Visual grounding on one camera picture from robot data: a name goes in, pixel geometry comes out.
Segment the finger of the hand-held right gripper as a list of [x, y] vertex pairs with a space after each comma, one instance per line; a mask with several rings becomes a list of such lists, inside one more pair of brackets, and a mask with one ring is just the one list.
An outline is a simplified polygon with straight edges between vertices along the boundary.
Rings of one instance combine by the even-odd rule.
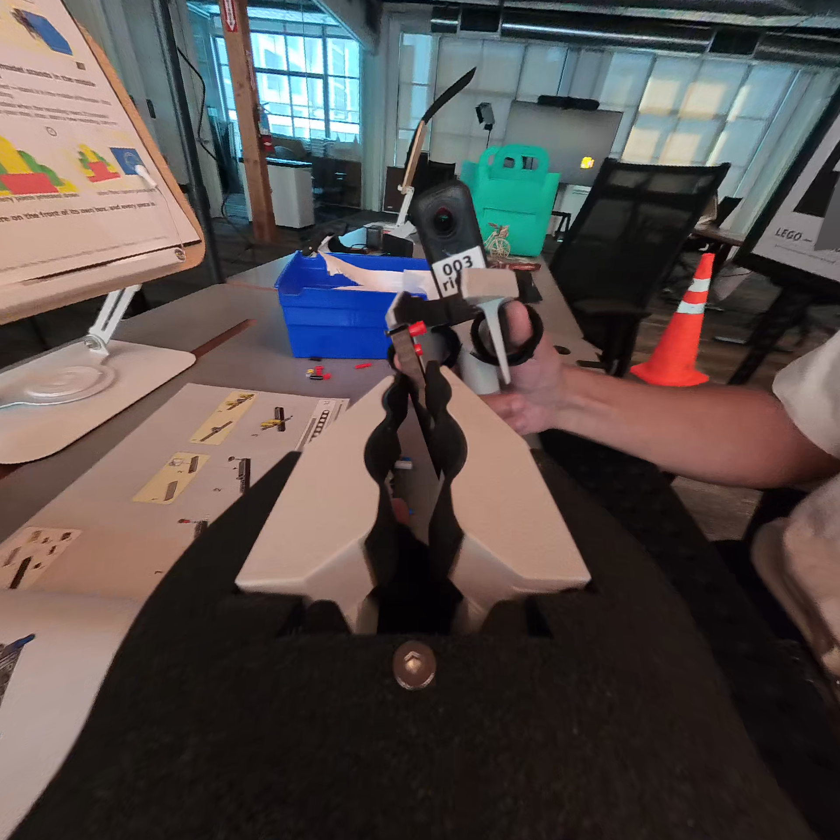
[[[415, 341], [422, 345], [422, 338], [428, 335], [428, 300], [425, 297], [414, 295], [407, 291], [398, 293], [394, 297], [392, 304], [385, 315], [387, 337], [392, 342], [391, 336], [389, 335], [391, 330], [404, 323], [412, 324], [416, 321], [424, 321], [427, 326], [427, 333], [421, 337], [415, 338]], [[397, 370], [395, 360], [393, 359], [392, 361], [395, 369]]]
[[511, 374], [500, 310], [506, 303], [519, 298], [515, 272], [509, 269], [464, 268], [460, 273], [460, 290], [463, 298], [484, 315], [492, 353], [497, 360], [494, 364], [500, 369], [504, 385], [508, 385]]

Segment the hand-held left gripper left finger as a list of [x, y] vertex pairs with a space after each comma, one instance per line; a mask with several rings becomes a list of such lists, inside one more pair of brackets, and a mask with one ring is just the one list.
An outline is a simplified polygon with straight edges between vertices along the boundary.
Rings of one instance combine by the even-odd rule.
[[236, 585], [335, 604], [351, 632], [372, 634], [396, 572], [389, 477], [402, 453], [407, 379], [387, 375], [306, 444]]

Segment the black lego beam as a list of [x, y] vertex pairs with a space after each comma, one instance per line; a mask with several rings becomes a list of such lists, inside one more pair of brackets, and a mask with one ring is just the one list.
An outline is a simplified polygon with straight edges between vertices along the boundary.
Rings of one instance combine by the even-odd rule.
[[422, 358], [415, 356], [413, 345], [417, 343], [415, 338], [410, 336], [408, 326], [404, 323], [395, 327], [389, 332], [394, 349], [395, 367], [407, 378], [407, 388], [411, 396], [416, 419], [421, 428], [423, 440], [427, 452], [432, 461], [435, 473], [441, 476], [441, 468], [438, 458], [434, 453], [433, 432], [434, 420], [427, 409], [426, 404], [426, 376]]

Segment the person's right hand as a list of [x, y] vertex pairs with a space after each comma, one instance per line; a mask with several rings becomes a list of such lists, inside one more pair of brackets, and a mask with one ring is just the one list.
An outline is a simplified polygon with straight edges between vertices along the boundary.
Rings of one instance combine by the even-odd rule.
[[482, 401], [517, 434], [539, 434], [560, 425], [563, 405], [564, 365], [544, 335], [534, 342], [530, 310], [518, 301], [504, 305], [507, 347], [513, 354], [531, 349], [532, 354], [509, 369], [510, 381], [498, 393], [483, 395]]

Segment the white crumpled paper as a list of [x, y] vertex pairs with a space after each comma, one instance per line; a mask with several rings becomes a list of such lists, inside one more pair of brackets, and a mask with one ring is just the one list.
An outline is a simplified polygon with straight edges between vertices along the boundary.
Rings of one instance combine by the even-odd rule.
[[431, 295], [432, 298], [438, 296], [433, 274], [429, 270], [370, 269], [355, 266], [330, 253], [321, 253], [320, 256], [325, 262], [331, 279], [335, 280], [334, 288], [336, 289], [391, 293], [407, 291], [415, 295]]

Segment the teal tote bag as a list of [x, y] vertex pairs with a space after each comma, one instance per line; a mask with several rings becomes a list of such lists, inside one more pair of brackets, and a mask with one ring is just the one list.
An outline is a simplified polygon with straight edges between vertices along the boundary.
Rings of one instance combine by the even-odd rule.
[[541, 254], [560, 183], [544, 149], [490, 146], [478, 161], [461, 164], [459, 178], [469, 189], [483, 243], [489, 223], [509, 225], [510, 256]]

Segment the blue plastic bin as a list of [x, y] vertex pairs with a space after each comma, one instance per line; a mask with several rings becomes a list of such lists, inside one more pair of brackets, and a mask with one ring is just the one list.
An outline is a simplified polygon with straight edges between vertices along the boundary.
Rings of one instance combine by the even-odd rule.
[[[335, 280], [320, 254], [294, 252], [276, 280], [293, 355], [302, 359], [383, 360], [391, 347], [385, 315], [397, 293], [334, 288]], [[424, 259], [336, 256], [374, 270], [429, 270]]]

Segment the white cabinet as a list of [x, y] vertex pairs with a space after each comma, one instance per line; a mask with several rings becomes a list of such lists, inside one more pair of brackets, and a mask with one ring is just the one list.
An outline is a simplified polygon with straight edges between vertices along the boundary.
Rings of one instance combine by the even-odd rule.
[[314, 225], [312, 164], [277, 157], [266, 162], [276, 225], [294, 229]]

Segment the open instruction booklet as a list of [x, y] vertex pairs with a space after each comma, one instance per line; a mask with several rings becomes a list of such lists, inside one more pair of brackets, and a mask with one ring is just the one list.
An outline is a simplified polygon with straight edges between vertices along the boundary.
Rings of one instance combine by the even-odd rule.
[[2, 544], [2, 833], [64, 762], [186, 548], [347, 398], [185, 385]]

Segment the orange traffic cone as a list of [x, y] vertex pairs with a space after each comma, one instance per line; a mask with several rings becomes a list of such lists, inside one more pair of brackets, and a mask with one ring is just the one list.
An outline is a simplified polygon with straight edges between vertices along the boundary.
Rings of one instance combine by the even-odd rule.
[[704, 320], [714, 255], [700, 258], [692, 282], [648, 360], [630, 372], [651, 385], [689, 387], [709, 382], [697, 369], [697, 354]]

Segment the black metal pole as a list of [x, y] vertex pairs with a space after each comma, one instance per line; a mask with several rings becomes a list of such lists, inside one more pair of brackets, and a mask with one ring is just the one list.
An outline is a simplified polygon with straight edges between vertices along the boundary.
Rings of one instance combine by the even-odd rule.
[[166, 1], [153, 1], [156, 24], [161, 32], [162, 49], [166, 72], [169, 78], [175, 121], [181, 135], [182, 150], [187, 174], [190, 179], [192, 206], [203, 233], [205, 244], [204, 262], [213, 283], [224, 284], [224, 276], [219, 261], [217, 242], [209, 206], [207, 190], [204, 185], [198, 145], [193, 127], [186, 86], [182, 74], [181, 56], [177, 48], [172, 24], [170, 5]]

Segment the wooden board document stand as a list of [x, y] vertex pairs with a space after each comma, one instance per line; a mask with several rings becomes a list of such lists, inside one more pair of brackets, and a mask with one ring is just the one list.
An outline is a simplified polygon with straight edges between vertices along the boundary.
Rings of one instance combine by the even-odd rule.
[[[77, 25], [103, 68], [119, 79], [105, 53]], [[120, 79], [115, 88], [131, 100]], [[7, 286], [2, 285], [1, 243], [2, 324], [105, 296], [96, 320], [81, 339], [2, 373], [4, 466], [59, 452], [196, 362], [193, 353], [112, 337], [143, 284], [197, 267], [205, 256], [203, 233], [194, 211], [133, 103], [129, 114], [136, 123], [141, 122], [140, 132], [154, 143], [153, 159], [185, 213], [200, 227], [201, 240]]]

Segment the printed instruction sheet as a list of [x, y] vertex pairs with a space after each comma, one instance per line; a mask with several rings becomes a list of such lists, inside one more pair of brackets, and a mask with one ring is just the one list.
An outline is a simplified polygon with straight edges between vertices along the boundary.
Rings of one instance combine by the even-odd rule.
[[62, 2], [2, 2], [2, 285], [201, 240]]

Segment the grey wall screen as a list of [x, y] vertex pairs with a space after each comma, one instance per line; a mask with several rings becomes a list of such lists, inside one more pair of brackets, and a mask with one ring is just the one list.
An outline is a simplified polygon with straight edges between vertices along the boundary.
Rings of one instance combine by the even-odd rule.
[[610, 157], [623, 112], [602, 109], [598, 101], [568, 97], [514, 100], [504, 144], [538, 146], [549, 156], [549, 171], [566, 185], [592, 186]]

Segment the wooden post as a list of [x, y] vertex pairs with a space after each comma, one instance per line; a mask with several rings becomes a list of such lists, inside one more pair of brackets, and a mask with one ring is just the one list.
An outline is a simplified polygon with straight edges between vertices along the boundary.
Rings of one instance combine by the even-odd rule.
[[259, 98], [246, 1], [218, 2], [242, 144], [245, 182], [256, 242], [273, 245], [277, 225], [259, 129]]

